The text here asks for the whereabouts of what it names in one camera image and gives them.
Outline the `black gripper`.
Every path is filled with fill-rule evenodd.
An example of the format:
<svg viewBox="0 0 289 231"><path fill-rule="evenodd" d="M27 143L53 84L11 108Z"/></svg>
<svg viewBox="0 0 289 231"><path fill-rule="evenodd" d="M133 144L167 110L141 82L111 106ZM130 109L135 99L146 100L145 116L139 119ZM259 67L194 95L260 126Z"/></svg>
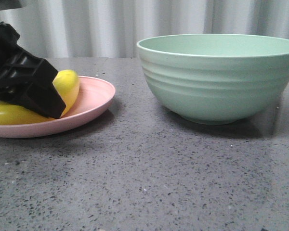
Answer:
<svg viewBox="0 0 289 231"><path fill-rule="evenodd" d="M47 60L19 51L19 38L10 24L0 22L0 101L58 119L66 108L53 85L58 71Z"/></svg>

